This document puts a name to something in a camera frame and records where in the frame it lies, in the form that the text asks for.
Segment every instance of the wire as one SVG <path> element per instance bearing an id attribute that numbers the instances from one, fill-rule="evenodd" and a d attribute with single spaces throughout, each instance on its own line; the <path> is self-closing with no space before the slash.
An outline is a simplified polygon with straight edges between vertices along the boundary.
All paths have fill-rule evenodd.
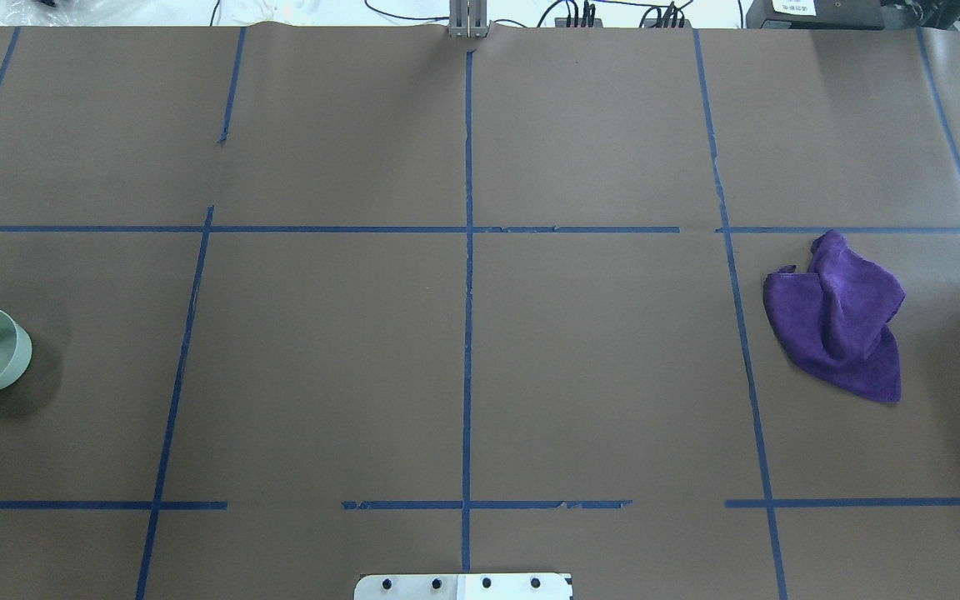
<path id="1" fill-rule="evenodd" d="M 446 16 L 446 17 L 404 17 L 403 15 L 392 15 L 391 12 L 384 12 L 384 11 L 381 11 L 380 8 L 374 7 L 372 4 L 369 3 L 369 0 L 362 0 L 362 2 L 365 3 L 366 7 L 368 7 L 370 11 L 373 11 L 374 13 L 377 13 L 377 14 L 380 14 L 380 15 L 384 15 L 385 17 L 392 17 L 392 19 L 402 19 L 402 20 L 407 20 L 408 22 L 449 22 L 449 20 L 450 20 L 450 17 L 449 17 L 449 16 Z"/>
<path id="2" fill-rule="evenodd" d="M 640 27 L 640 29 L 643 29 L 644 24 L 647 24 L 647 17 L 651 15 L 651 11 L 657 11 L 659 16 L 662 15 L 662 8 L 661 8 L 661 7 L 650 7 L 650 8 L 648 8 L 647 11 L 644 11 L 644 12 L 643 12 L 643 16 L 639 18 L 639 27 Z"/>
<path id="3" fill-rule="evenodd" d="M 549 7 L 547 7 L 546 11 L 543 11 L 543 16 L 540 17 L 540 22 L 536 24 L 536 27 L 543 27 L 543 22 L 545 22 L 546 16 L 549 15 L 550 11 L 552 11 L 558 4 L 561 3 L 565 3 L 565 8 L 567 10 L 570 8 L 570 5 L 572 5 L 572 8 L 575 10 L 568 12 L 568 15 L 565 17 L 566 19 L 572 20 L 574 12 L 576 13 L 576 18 L 580 17 L 580 7 L 579 4 L 576 4 L 576 0 L 555 0 L 549 5 Z"/>
<path id="4" fill-rule="evenodd" d="M 921 27 L 921 23 L 923 22 L 923 20 L 925 20 L 925 11 L 923 11 L 923 9 L 921 8 L 921 4 L 917 4 L 916 2 L 910 2 L 907 4 L 907 6 L 910 7 L 911 10 L 913 10 L 914 16 L 917 16 L 917 21 L 914 23 L 915 26 Z"/>

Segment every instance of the black device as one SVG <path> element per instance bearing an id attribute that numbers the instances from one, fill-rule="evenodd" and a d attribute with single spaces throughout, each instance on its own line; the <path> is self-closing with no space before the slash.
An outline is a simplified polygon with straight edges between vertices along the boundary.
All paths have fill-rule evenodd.
<path id="1" fill-rule="evenodd" d="M 691 22 L 683 15 L 668 19 L 647 17 L 643 19 L 643 29 L 691 29 Z"/>
<path id="2" fill-rule="evenodd" d="M 754 0 L 747 29 L 883 29 L 880 0 Z"/>
<path id="3" fill-rule="evenodd" d="M 553 26 L 555 27 L 601 27 L 603 25 L 602 19 L 591 19 L 587 20 L 587 23 L 584 23 L 583 17 L 580 17 L 580 24 L 576 24 L 575 20 L 572 17 L 555 17 L 553 19 Z"/>

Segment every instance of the purple towel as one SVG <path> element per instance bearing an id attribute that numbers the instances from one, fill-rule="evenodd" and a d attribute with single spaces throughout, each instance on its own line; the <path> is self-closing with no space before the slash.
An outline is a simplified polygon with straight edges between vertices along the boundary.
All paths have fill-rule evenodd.
<path id="1" fill-rule="evenodd" d="M 840 232 L 814 240 L 810 269 L 788 266 L 765 280 L 765 311 L 787 355 L 804 372 L 878 403 L 903 395 L 898 345 L 888 329 L 906 292 Z"/>

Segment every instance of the metal bracket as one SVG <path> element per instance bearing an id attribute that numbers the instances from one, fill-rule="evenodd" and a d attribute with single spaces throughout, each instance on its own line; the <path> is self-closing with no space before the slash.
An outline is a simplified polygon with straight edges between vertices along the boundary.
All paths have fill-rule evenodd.
<path id="1" fill-rule="evenodd" d="M 573 578 L 562 573 L 454 573 L 366 576 L 354 600 L 572 600 Z"/>
<path id="2" fill-rule="evenodd" d="M 447 29 L 451 38 L 487 38 L 488 0 L 450 0 Z"/>

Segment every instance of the white label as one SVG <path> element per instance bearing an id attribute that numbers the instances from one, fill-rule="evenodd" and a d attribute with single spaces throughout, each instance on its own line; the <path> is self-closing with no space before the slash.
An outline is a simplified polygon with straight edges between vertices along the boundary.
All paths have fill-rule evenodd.
<path id="1" fill-rule="evenodd" d="M 813 0 L 772 0 L 772 10 L 785 15 L 817 16 Z"/>

